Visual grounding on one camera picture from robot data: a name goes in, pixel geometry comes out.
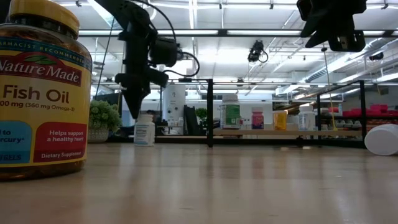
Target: wooden table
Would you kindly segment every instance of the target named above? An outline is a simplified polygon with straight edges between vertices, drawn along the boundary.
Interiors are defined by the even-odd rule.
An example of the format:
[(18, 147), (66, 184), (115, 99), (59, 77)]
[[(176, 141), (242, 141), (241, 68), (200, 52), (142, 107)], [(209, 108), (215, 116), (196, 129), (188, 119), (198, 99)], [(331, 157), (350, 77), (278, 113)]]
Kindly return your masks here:
[(363, 149), (89, 145), (79, 173), (0, 183), (2, 224), (397, 223), (398, 157)]

